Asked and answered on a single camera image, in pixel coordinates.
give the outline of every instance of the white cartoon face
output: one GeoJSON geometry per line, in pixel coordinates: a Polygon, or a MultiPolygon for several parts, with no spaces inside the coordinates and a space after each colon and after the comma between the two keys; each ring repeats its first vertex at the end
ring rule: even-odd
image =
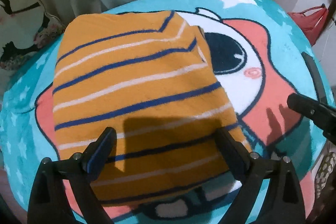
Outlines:
{"type": "Polygon", "coordinates": [[[263,83],[263,65],[251,44],[211,11],[177,12],[189,25],[200,26],[211,52],[214,73],[241,114],[257,97],[263,83]]]}

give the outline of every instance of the pink cheek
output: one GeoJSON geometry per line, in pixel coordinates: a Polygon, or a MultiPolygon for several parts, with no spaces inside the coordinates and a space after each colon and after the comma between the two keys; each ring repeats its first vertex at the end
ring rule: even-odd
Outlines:
{"type": "Polygon", "coordinates": [[[258,79],[261,77],[261,68],[248,68],[244,71],[244,75],[251,79],[258,79]]]}

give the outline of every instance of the blue stripe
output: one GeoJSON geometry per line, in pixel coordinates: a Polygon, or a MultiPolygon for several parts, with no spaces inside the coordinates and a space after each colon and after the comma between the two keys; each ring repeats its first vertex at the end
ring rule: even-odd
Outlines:
{"type": "Polygon", "coordinates": [[[56,65],[59,63],[59,61],[61,61],[62,59],[66,58],[67,56],[69,56],[70,54],[73,54],[74,52],[84,48],[84,47],[87,47],[87,46],[90,46],[90,45],[93,45],[93,44],[96,44],[98,42],[102,42],[102,41],[105,41],[105,40],[109,40],[109,39],[113,39],[113,38],[117,38],[117,37],[125,37],[127,35],[132,35],[132,34],[136,34],[136,33],[152,33],[152,32],[163,32],[165,30],[165,28],[167,27],[169,21],[173,18],[174,16],[174,11],[171,11],[170,12],[170,15],[164,20],[162,26],[160,27],[160,29],[158,30],[152,30],[152,29],[149,29],[149,30],[138,30],[138,31],[131,31],[131,32],[125,32],[125,33],[120,33],[120,34],[116,34],[116,35],[112,35],[110,37],[103,37],[103,38],[100,38],[100,39],[97,39],[97,40],[93,40],[91,42],[88,42],[88,43],[85,43],[83,45],[80,45],[80,46],[77,46],[76,48],[74,48],[73,50],[67,52],[66,54],[63,54],[56,62],[56,65]]]}
{"type": "Polygon", "coordinates": [[[196,183],[192,183],[189,185],[185,185],[185,186],[177,186],[171,189],[167,189],[167,190],[163,190],[163,191],[159,191],[159,192],[155,192],[155,193],[148,193],[148,194],[142,194],[142,195],[138,195],[138,196],[129,196],[126,198],[117,198],[117,199],[111,199],[111,200],[99,200],[99,202],[101,204],[110,204],[110,203],[125,203],[125,202],[132,202],[132,201],[138,201],[138,200],[142,200],[142,199],[146,199],[146,198],[155,198],[157,196],[162,196],[162,195],[167,195],[167,194],[173,194],[176,192],[180,192],[180,191],[185,191],[191,188],[196,187],[197,185],[201,185],[205,182],[207,182],[208,180],[214,179],[216,177],[219,177],[221,175],[223,175],[225,172],[216,175],[212,178],[208,178],[206,180],[200,181],[200,182],[196,182],[196,183]]]}
{"type": "Polygon", "coordinates": [[[172,144],[162,146],[162,147],[158,147],[158,148],[145,149],[145,150],[138,151],[138,152],[123,154],[123,155],[117,155],[117,156],[114,156],[114,157],[109,157],[107,159],[106,163],[111,163],[111,162],[126,160],[126,159],[132,159],[132,158],[138,158],[138,157],[147,156],[147,155],[159,154],[159,153],[168,152],[168,151],[176,150],[176,149],[180,149],[180,148],[186,148],[186,147],[194,146],[194,145],[197,145],[197,144],[200,144],[200,143],[204,143],[204,142],[210,140],[211,138],[213,138],[212,134],[204,136],[202,138],[191,140],[191,141],[188,141],[188,142],[172,143],[172,144]]]}
{"type": "Polygon", "coordinates": [[[107,112],[104,114],[100,114],[100,115],[96,115],[93,117],[86,117],[86,118],[82,118],[82,119],[78,119],[78,120],[74,120],[74,121],[69,121],[69,122],[63,122],[60,124],[57,124],[55,126],[55,130],[59,130],[61,128],[68,128],[68,127],[73,127],[73,126],[78,126],[80,124],[86,124],[86,123],[91,123],[91,122],[98,122],[98,121],[102,121],[102,120],[107,120],[107,119],[111,119],[117,116],[121,116],[127,113],[131,113],[131,112],[135,112],[141,109],[146,109],[149,107],[154,107],[154,106],[158,106],[158,105],[163,105],[166,103],[170,103],[170,102],[175,102],[175,101],[181,101],[190,97],[195,97],[204,93],[209,93],[213,90],[216,90],[218,88],[221,87],[220,82],[215,82],[211,85],[205,86],[203,88],[197,89],[197,90],[192,90],[192,91],[188,91],[188,92],[184,92],[184,93],[180,93],[180,94],[175,94],[175,95],[170,95],[170,96],[166,96],[166,97],[161,97],[161,98],[157,98],[157,99],[153,99],[153,100],[149,100],[146,102],[140,102],[134,105],[130,105],[127,107],[123,107],[111,112],[107,112]]]}
{"type": "Polygon", "coordinates": [[[238,122],[236,123],[233,123],[233,124],[230,124],[228,126],[225,126],[224,128],[227,130],[227,131],[230,131],[230,130],[233,130],[235,129],[236,127],[240,126],[238,122]]]}
{"type": "Polygon", "coordinates": [[[75,84],[77,84],[81,81],[84,81],[88,78],[91,78],[95,75],[98,75],[98,74],[100,74],[104,71],[110,70],[110,69],[115,69],[115,68],[119,68],[119,67],[122,67],[122,66],[130,65],[130,64],[136,64],[136,63],[141,63],[141,62],[146,62],[146,61],[158,59],[158,58],[161,58],[163,56],[166,56],[166,55],[174,53],[174,52],[191,52],[194,49],[194,47],[196,46],[196,44],[197,44],[197,40],[196,40],[196,38],[194,38],[193,42],[189,45],[188,48],[168,48],[166,50],[163,50],[163,51],[151,54],[151,55],[147,55],[147,56],[143,56],[143,57],[137,57],[137,58],[133,58],[133,59],[127,59],[127,60],[124,60],[124,61],[120,61],[120,62],[105,65],[101,68],[98,68],[94,71],[91,71],[91,72],[89,72],[85,75],[81,75],[81,76],[79,76],[79,77],[77,77],[77,78],[75,78],[75,79],[73,79],[69,82],[66,82],[62,85],[59,85],[59,86],[55,87],[55,89],[53,90],[52,93],[55,94],[57,91],[68,88],[72,85],[75,85],[75,84]]]}

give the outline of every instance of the white stripe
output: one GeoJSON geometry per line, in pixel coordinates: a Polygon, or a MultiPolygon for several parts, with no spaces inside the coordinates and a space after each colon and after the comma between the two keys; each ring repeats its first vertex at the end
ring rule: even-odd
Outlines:
{"type": "Polygon", "coordinates": [[[205,56],[204,56],[204,54],[203,54],[203,52],[202,52],[202,50],[201,50],[201,48],[200,48],[199,46],[197,46],[197,50],[198,50],[199,55],[200,55],[201,58],[203,59],[203,61],[204,61],[205,63],[207,63],[207,60],[206,60],[206,58],[205,58],[205,56]]]}
{"type": "Polygon", "coordinates": [[[115,47],[112,47],[112,48],[107,48],[107,49],[103,49],[99,52],[94,52],[92,54],[89,54],[85,57],[83,57],[82,59],[78,60],[77,62],[75,63],[72,63],[68,66],[65,66],[64,68],[61,68],[54,76],[54,79],[56,77],[58,77],[62,72],[65,72],[66,70],[70,69],[70,68],[73,68],[73,67],[76,67],[82,63],[84,63],[85,61],[91,59],[91,58],[94,58],[96,56],[99,56],[99,55],[102,55],[102,54],[105,54],[105,53],[108,53],[108,52],[114,52],[114,51],[117,51],[117,50],[120,50],[122,48],[130,48],[130,47],[135,47],[135,46],[139,46],[139,45],[143,45],[143,44],[147,44],[147,43],[151,43],[151,42],[155,42],[155,41],[158,41],[158,42],[172,42],[172,41],[175,41],[177,39],[179,39],[184,31],[184,28],[186,26],[186,21],[183,21],[182,25],[181,25],[181,28],[179,29],[177,35],[173,38],[165,38],[165,39],[147,39],[147,40],[143,40],[143,41],[139,41],[139,42],[134,42],[134,43],[129,43],[129,44],[124,44],[124,45],[119,45],[119,46],[115,46],[115,47]]]}
{"type": "Polygon", "coordinates": [[[77,143],[65,143],[65,144],[61,144],[58,146],[59,150],[65,150],[65,149],[69,149],[72,147],[79,147],[79,146],[88,146],[90,143],[95,142],[97,139],[91,139],[91,140],[87,140],[87,141],[80,141],[77,143]]]}
{"type": "Polygon", "coordinates": [[[82,98],[71,100],[71,101],[64,102],[64,103],[60,103],[53,108],[53,112],[56,112],[57,110],[59,110],[61,108],[65,108],[65,107],[69,107],[69,106],[73,106],[73,105],[78,105],[78,104],[82,104],[82,103],[91,101],[93,99],[96,99],[98,97],[104,96],[104,95],[109,94],[109,93],[112,93],[116,90],[126,88],[128,86],[139,85],[139,84],[149,82],[149,81],[167,79],[167,78],[183,75],[183,74],[186,74],[190,71],[201,69],[201,68],[204,68],[206,66],[208,66],[207,63],[193,64],[193,65],[190,65],[190,66],[178,69],[178,70],[174,70],[174,71],[170,71],[170,72],[166,72],[166,73],[159,73],[159,74],[155,74],[155,75],[148,75],[148,76],[145,76],[145,77],[140,77],[140,78],[128,80],[128,81],[125,81],[125,82],[121,82],[121,83],[109,86],[106,89],[103,89],[103,90],[97,91],[95,93],[89,94],[87,96],[84,96],[82,98]]]}
{"type": "Polygon", "coordinates": [[[180,119],[180,120],[175,121],[175,122],[162,124],[160,126],[145,127],[145,128],[141,128],[141,129],[126,132],[126,133],[118,133],[117,134],[117,139],[132,137],[132,136],[136,136],[136,135],[141,135],[141,134],[156,131],[156,130],[166,130],[166,129],[177,128],[177,127],[180,127],[184,124],[194,122],[196,120],[209,118],[213,115],[216,115],[218,113],[221,113],[221,112],[227,110],[230,107],[232,107],[231,103],[227,103],[226,105],[223,105],[223,106],[221,106],[219,108],[216,108],[216,109],[211,109],[211,110],[209,110],[207,112],[204,112],[200,115],[186,117],[186,118],[180,119]]]}
{"type": "Polygon", "coordinates": [[[152,172],[136,174],[136,175],[116,178],[116,179],[112,179],[112,180],[97,181],[97,182],[91,183],[91,185],[92,186],[103,186],[103,185],[109,185],[109,184],[115,184],[115,183],[123,183],[123,182],[130,182],[130,181],[135,181],[135,180],[140,180],[140,179],[146,179],[146,178],[150,178],[150,177],[154,177],[154,176],[160,176],[160,175],[169,174],[169,173],[180,173],[180,172],[190,170],[190,169],[193,169],[195,167],[204,165],[208,162],[211,162],[211,161],[217,159],[219,156],[220,156],[220,154],[216,153],[216,154],[212,155],[211,157],[201,159],[201,160],[197,160],[197,161],[194,161],[194,162],[189,163],[189,164],[181,165],[179,167],[155,170],[155,171],[152,171],[152,172]]]}
{"type": "MultiPolygon", "coordinates": [[[[139,130],[134,130],[134,131],[127,132],[126,134],[124,132],[121,132],[121,133],[117,134],[117,138],[118,139],[123,139],[123,138],[126,138],[126,137],[132,137],[132,136],[135,136],[135,135],[140,135],[140,134],[152,132],[152,131],[155,131],[155,130],[176,128],[176,127],[182,126],[184,124],[193,122],[195,120],[209,118],[213,115],[216,115],[218,113],[221,113],[221,112],[227,110],[230,107],[232,107],[231,103],[227,103],[226,105],[222,105],[219,108],[215,108],[215,109],[206,111],[206,112],[204,112],[200,115],[195,115],[195,116],[192,116],[192,117],[183,118],[183,119],[180,119],[180,120],[175,121],[175,122],[166,123],[166,124],[156,126],[156,127],[146,127],[146,128],[142,128],[142,129],[139,129],[139,130]]],[[[97,139],[81,141],[81,142],[76,142],[76,143],[66,143],[66,144],[62,144],[62,145],[58,146],[58,149],[59,150],[65,150],[65,149],[69,149],[69,148],[72,148],[72,147],[89,145],[91,142],[95,142],[96,140],[97,139]]]]}

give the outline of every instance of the red bag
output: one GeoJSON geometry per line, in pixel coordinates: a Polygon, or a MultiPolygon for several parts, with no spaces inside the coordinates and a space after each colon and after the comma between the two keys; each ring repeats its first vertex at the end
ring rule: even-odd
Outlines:
{"type": "Polygon", "coordinates": [[[328,16],[328,9],[322,4],[321,6],[313,7],[300,13],[290,12],[288,15],[293,19],[296,25],[300,27],[308,38],[310,45],[313,46],[323,30],[323,26],[328,16]],[[311,15],[305,15],[306,12],[316,9],[320,10],[311,15]]]}

